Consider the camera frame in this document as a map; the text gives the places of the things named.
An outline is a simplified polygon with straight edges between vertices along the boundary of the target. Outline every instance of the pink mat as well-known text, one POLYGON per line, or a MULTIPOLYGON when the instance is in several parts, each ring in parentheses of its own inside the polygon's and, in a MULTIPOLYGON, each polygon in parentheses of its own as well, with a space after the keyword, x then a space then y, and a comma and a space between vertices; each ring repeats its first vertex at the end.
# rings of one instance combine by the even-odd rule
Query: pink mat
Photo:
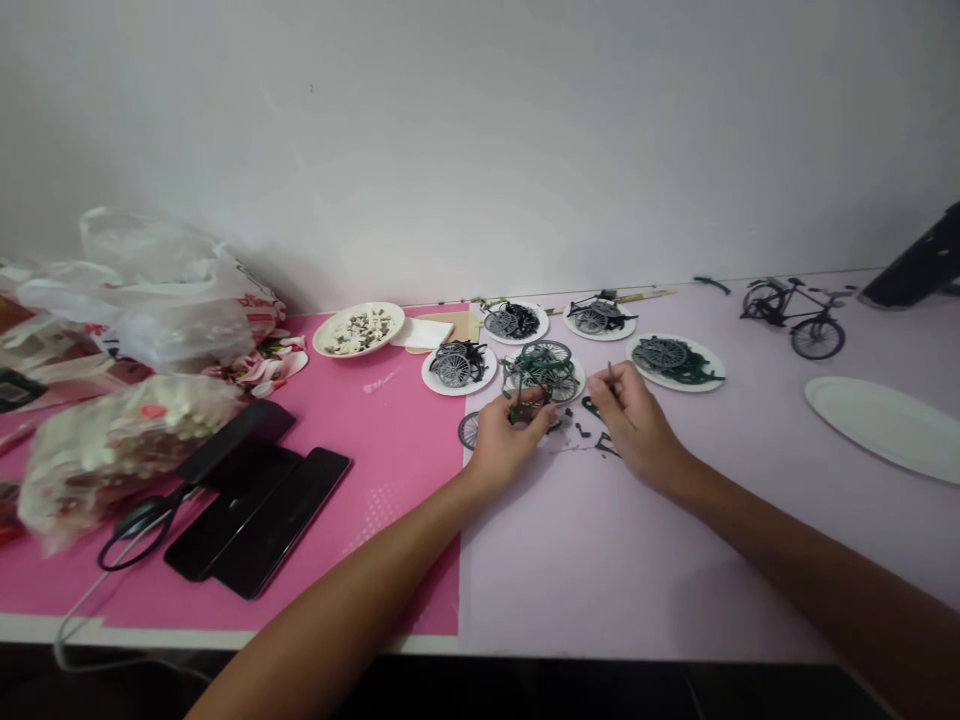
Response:
MULTIPOLYGON (((425 307, 407 314, 466 308, 425 307)), ((306 335, 309 344, 327 317, 292 318, 286 326, 306 335)), ((460 471, 463 449, 456 427, 465 401, 441 397, 423 385, 424 355, 388 347, 355 360, 331 360, 312 348, 309 352, 310 364, 271 397, 297 418, 283 444, 301 454, 322 446, 353 458, 354 464, 263 596, 247 602, 216 580, 189 583, 158 552, 106 582, 82 615, 104 616, 109 627, 258 630, 333 565, 460 471), (394 371, 376 392, 364 392, 364 385, 394 371)), ((0 434, 36 416, 0 417, 0 434)), ((0 459, 0 478, 22 477, 27 448, 24 444, 0 459)), ((181 510, 174 533, 199 510, 181 510)), ((99 576, 95 556, 107 536, 106 529, 92 533, 47 560, 29 539, 0 548, 0 613, 66 613, 99 576)), ((420 588, 399 634, 457 634, 459 550, 458 539, 420 588)))

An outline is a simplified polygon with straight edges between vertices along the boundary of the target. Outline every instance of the hand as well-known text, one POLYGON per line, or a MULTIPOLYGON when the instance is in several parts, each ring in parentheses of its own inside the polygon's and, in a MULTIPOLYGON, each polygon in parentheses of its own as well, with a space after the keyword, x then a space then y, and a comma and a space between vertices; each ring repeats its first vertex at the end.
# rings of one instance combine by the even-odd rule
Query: hand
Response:
MULTIPOLYGON (((524 390, 521 397, 532 401, 542 396, 543 390, 534 387, 524 390)), ((465 468, 490 492, 491 499, 510 485, 557 418, 556 406, 545 405, 527 427, 514 427, 510 424, 510 408, 514 403, 516 392, 509 400, 500 395, 480 411, 477 447, 465 468)))
POLYGON ((617 452, 644 482, 655 488, 664 485, 691 457, 632 362, 591 375, 587 388, 617 452))

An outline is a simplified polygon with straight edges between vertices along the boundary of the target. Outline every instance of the smartphone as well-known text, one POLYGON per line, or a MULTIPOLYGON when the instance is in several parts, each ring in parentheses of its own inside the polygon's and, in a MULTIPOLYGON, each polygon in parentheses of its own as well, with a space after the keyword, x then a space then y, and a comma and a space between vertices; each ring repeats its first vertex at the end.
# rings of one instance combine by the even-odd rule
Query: smartphone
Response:
POLYGON ((170 543, 163 554, 164 562, 190 582, 206 580, 237 533, 302 461, 299 454, 276 446, 250 453, 246 467, 236 470, 236 482, 232 483, 246 487, 247 491, 240 497, 230 493, 218 495, 170 543))
POLYGON ((351 465, 315 448, 267 496, 213 564, 212 575, 247 600, 264 591, 351 465))

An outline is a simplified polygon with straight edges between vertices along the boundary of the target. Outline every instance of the pink cutting mat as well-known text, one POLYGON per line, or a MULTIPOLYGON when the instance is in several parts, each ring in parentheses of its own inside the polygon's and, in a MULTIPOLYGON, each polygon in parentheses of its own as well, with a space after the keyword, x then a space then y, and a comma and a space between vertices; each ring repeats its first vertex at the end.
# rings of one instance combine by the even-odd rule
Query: pink cutting mat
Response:
MULTIPOLYGON (((424 307, 407 314, 466 308, 424 307)), ((109 627, 258 630, 338 561, 460 471, 463 452, 456 427, 464 415, 464 399, 430 392, 420 378, 424 356, 403 348, 391 346, 354 360, 318 355, 310 341, 327 317, 288 321, 286 327, 295 335, 306 336, 310 363, 271 400, 297 418, 284 445, 304 455, 325 447, 354 463, 263 596, 247 602, 216 580, 189 583, 164 564, 158 552, 108 580, 81 615, 104 616, 109 627), (391 373, 378 390, 364 391, 365 385, 391 373)), ((0 418, 0 433, 31 416, 0 418)), ((22 477, 28 445, 0 459, 0 478, 22 477)), ((199 510, 181 510, 174 532, 199 510)), ((107 536, 106 529, 92 533, 46 560, 31 539, 0 548, 0 613, 66 613, 99 576, 95 557, 107 536)), ((459 540, 431 571, 398 633, 456 635, 458 576, 459 540)))
MULTIPOLYGON (((864 285, 875 273, 805 278, 864 285)), ((960 417, 960 303, 931 298, 902 313, 856 300, 836 312, 847 330, 837 357, 796 355, 787 331, 740 320, 733 294, 684 285, 627 305, 637 332, 696 340, 725 363, 719 389, 650 384, 684 443, 752 492, 911 583, 960 608, 960 487, 913 475, 823 422, 807 381, 844 375, 888 385, 960 417)), ((545 308, 588 293, 530 298, 545 308)), ((802 299, 792 312, 802 312, 802 299)), ((550 318, 587 374, 626 358, 630 340, 601 343, 550 318)), ((491 343, 502 357, 507 348, 491 343)), ((479 409, 498 392, 467 399, 479 409)), ((664 660, 807 662, 831 658, 793 609, 729 546, 591 446, 600 420, 571 405, 575 428, 551 435, 496 507, 464 533, 459 647, 480 654, 664 660)))

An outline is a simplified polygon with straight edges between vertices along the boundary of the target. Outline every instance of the white plate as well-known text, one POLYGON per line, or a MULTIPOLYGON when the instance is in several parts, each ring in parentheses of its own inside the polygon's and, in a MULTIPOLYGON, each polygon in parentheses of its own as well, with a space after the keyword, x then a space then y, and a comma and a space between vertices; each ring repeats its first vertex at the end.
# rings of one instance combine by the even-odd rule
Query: white plate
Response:
POLYGON ((523 300, 511 300, 514 305, 522 305, 523 307, 530 308, 535 313, 537 313, 537 319, 540 321, 540 327, 537 328, 537 331, 528 338, 523 340, 513 340, 511 338, 502 338, 498 335, 494 335, 492 332, 484 327, 484 332, 487 334, 487 337, 491 340, 496 340, 498 343, 503 343, 504 345, 526 345, 528 342, 533 342, 534 340, 539 340, 544 335, 547 334, 547 330, 550 329, 550 316, 544 311, 539 305, 534 305, 533 303, 524 302, 523 300))
POLYGON ((354 305, 349 307, 346 310, 341 310, 332 318, 329 318, 323 325, 317 328, 317 332, 313 334, 313 349, 325 357, 336 358, 337 360, 343 360, 344 358, 351 357, 360 357, 361 355, 369 355, 372 352, 376 352, 388 342, 390 339, 400 332, 400 328, 403 327, 403 321, 406 315, 403 314, 403 308, 399 305, 394 305, 393 303, 360 303, 359 305, 354 305), (353 353, 351 355, 334 355, 333 353, 328 353, 323 348, 327 345, 332 345, 333 340, 333 328, 336 327, 337 323, 341 320, 349 318, 351 315, 354 315, 358 312, 363 312, 365 310, 383 310, 390 315, 390 319, 393 321, 393 324, 390 326, 390 329, 387 331, 387 334, 384 335, 379 341, 368 347, 366 350, 361 350, 360 352, 353 353))
POLYGON ((804 388, 816 413, 858 445, 908 470, 960 484, 960 422, 884 385, 844 377, 804 388))
MULTIPOLYGON (((510 353, 509 355, 507 355, 505 359, 513 362, 520 356, 521 352, 523 352, 522 348, 520 350, 517 350, 516 352, 510 353)), ((587 385, 587 374, 583 371, 583 365, 581 365, 580 361, 577 360, 575 357, 571 357, 570 362, 573 363, 573 377, 576 378, 578 381, 577 393, 569 400, 564 400, 562 403, 554 403, 555 405, 566 405, 569 402, 573 402, 578 397, 580 397, 580 393, 583 392, 583 388, 586 387, 587 385)), ((516 390, 517 386, 514 384, 512 378, 510 378, 510 376, 506 374, 507 371, 504 370, 503 372, 504 372, 504 377, 506 378, 506 389, 516 390)))
POLYGON ((437 377, 436 373, 430 372, 430 363, 432 363, 436 357, 436 350, 427 355, 427 359, 423 361, 423 367, 420 368, 420 376, 423 378, 424 385, 433 390, 435 393, 446 395, 447 397, 461 397, 462 395, 469 395, 470 393, 475 393, 477 390, 486 387, 496 376, 497 368, 500 366, 500 363, 497 361, 496 354, 494 354, 493 350, 491 350, 488 346, 483 350, 483 361, 487 366, 487 369, 483 373, 483 379, 480 382, 467 383, 462 388, 448 388, 446 385, 440 382, 440 378, 437 377))
POLYGON ((633 331, 637 329, 637 321, 627 320, 623 323, 623 327, 620 330, 614 330, 612 332, 602 332, 597 333, 596 335, 591 335, 590 333, 585 333, 583 330, 577 327, 577 324, 574 322, 574 318, 570 317, 568 313, 570 312, 570 305, 568 303, 566 309, 563 312, 563 322, 574 335, 579 335, 580 337, 585 337, 587 340, 599 340, 600 342, 610 342, 612 340, 623 340, 625 337, 630 337, 633 335, 633 331))
MULTIPOLYGON (((722 378, 727 377, 727 369, 723 366, 720 358, 718 358, 712 350, 704 347, 694 340, 680 337, 679 335, 674 335, 673 333, 643 333, 641 335, 637 335, 634 341, 627 343, 627 360, 633 362, 633 349, 640 344, 641 340, 649 340, 654 336, 664 338, 665 340, 679 340, 680 342, 687 343, 691 350, 693 350, 695 353, 703 355, 703 357, 706 359, 707 364, 703 368, 704 372, 715 372, 722 378)), ((633 366, 637 368, 640 374, 650 382, 655 382, 657 385, 663 385, 671 390, 679 390, 680 392, 710 392, 711 390, 716 390, 718 387, 723 385, 723 380, 714 380, 713 382, 704 383, 703 385, 684 385, 683 383, 678 383, 676 380, 671 380, 670 378, 664 377, 659 373, 647 372, 636 363, 633 363, 633 366)))

